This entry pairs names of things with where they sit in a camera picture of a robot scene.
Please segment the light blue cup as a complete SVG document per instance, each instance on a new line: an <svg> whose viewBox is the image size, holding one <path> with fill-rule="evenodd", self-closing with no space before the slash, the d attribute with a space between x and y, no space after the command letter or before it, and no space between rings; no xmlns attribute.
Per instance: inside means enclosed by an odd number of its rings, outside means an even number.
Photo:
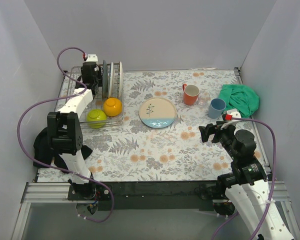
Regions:
<svg viewBox="0 0 300 240"><path fill-rule="evenodd" d="M217 119L223 113L226 106L227 105L224 100L220 98L212 99L208 108L208 116L211 119Z"/></svg>

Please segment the clear plastic glass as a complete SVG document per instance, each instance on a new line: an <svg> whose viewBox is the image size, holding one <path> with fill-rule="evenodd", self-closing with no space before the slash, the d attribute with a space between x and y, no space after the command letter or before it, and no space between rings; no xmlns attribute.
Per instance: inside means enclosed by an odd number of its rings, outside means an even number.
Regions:
<svg viewBox="0 0 300 240"><path fill-rule="evenodd" d="M197 104L201 107L204 107L209 103L210 99L210 94L206 91L202 91L198 95Z"/></svg>

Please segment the orange mug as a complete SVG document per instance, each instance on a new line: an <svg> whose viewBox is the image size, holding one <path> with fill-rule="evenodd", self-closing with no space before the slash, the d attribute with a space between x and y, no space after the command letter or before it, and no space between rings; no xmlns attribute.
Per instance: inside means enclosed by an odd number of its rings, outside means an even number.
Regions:
<svg viewBox="0 0 300 240"><path fill-rule="evenodd" d="M183 90L183 102L188 105L192 106L198 99L200 90L197 86L186 84L182 85Z"/></svg>

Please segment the light blue beige plate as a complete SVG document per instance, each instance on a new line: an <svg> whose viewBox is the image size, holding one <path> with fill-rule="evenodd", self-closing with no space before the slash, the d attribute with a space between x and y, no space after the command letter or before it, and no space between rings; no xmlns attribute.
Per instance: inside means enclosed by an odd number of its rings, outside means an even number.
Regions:
<svg viewBox="0 0 300 240"><path fill-rule="evenodd" d="M170 126L175 121L177 110L170 100L152 97L141 104L138 115L146 126L161 129Z"/></svg>

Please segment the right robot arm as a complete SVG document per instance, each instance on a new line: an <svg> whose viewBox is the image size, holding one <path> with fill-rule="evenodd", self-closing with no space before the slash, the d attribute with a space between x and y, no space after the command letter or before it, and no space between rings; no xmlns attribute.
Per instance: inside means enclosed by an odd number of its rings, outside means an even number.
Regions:
<svg viewBox="0 0 300 240"><path fill-rule="evenodd" d="M252 240L292 240L272 198L262 164L255 157L255 136L219 121L199 126L201 140L220 143L231 157L231 173L218 176L217 195L229 199L248 228Z"/></svg>

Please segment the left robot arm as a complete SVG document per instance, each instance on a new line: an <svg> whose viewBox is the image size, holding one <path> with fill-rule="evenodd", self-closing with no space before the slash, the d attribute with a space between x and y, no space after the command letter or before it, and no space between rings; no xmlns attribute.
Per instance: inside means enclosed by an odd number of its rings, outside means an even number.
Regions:
<svg viewBox="0 0 300 240"><path fill-rule="evenodd" d="M71 172L68 181L76 194L85 200L96 196L96 185L90 180L92 173L86 166L82 153L83 134L80 117L98 92L101 71L95 61L85 61L81 78L75 86L74 97L57 112L47 115L48 145L55 153L55 164L63 172Z"/></svg>

